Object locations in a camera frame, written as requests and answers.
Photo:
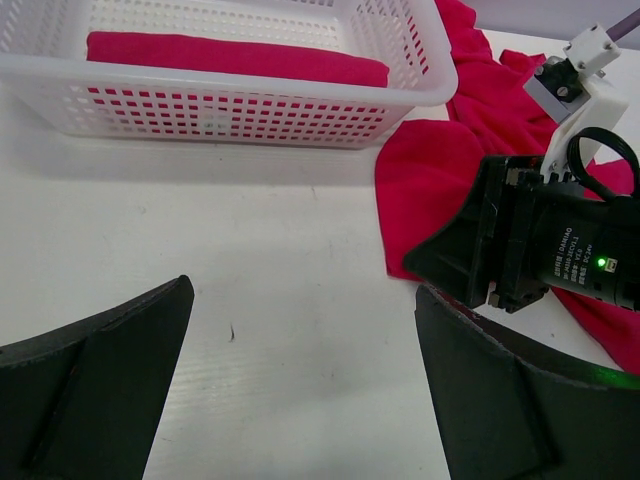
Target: red towel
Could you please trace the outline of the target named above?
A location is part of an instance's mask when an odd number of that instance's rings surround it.
[[[386,87],[377,60],[315,48],[228,42],[184,35],[92,32],[87,60],[147,67]]]
[[[376,167],[380,226],[389,274],[414,279],[404,255],[436,233],[464,203],[480,161],[491,154],[544,154],[556,128],[523,90],[543,57],[506,51],[492,59],[474,28],[475,12],[458,0],[438,0],[460,77],[449,103],[452,121],[405,122],[382,149]],[[630,193],[625,162],[590,166],[620,193]],[[580,324],[625,370],[640,374],[640,315],[556,290]]]

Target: cable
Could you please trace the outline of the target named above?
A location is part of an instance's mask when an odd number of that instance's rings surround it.
[[[607,34],[611,40],[617,42],[638,27],[640,27],[640,8],[607,30]]]
[[[640,198],[640,162],[633,149],[622,138],[609,130],[599,127],[588,127],[574,136],[569,142],[567,148],[567,160],[569,169],[580,185],[591,190],[593,193],[602,198],[605,202],[610,202],[617,197],[617,194],[608,187],[600,183],[595,177],[589,175],[584,168],[582,162],[582,154],[580,152],[580,140],[587,138],[605,145],[615,151],[625,160],[631,167],[633,172],[634,189],[631,196]]]

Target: folded towel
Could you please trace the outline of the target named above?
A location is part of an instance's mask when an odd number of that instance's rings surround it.
[[[92,32],[87,44],[87,60],[92,62],[367,87],[388,85],[389,68],[383,63],[316,48],[120,32]]]

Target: white table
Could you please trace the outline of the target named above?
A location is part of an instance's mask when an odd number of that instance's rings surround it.
[[[634,99],[639,67],[608,69]],[[619,132],[640,151],[635,103]],[[197,298],[147,479],[448,478],[416,286],[385,275],[376,153],[66,138],[2,90],[0,345],[185,273]],[[613,365],[551,296],[482,311]]]

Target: white plastic basket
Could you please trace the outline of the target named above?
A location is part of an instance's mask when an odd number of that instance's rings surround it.
[[[389,88],[87,62],[93,30],[374,58]],[[0,80],[72,135],[362,148],[457,88],[433,0],[0,0]]]

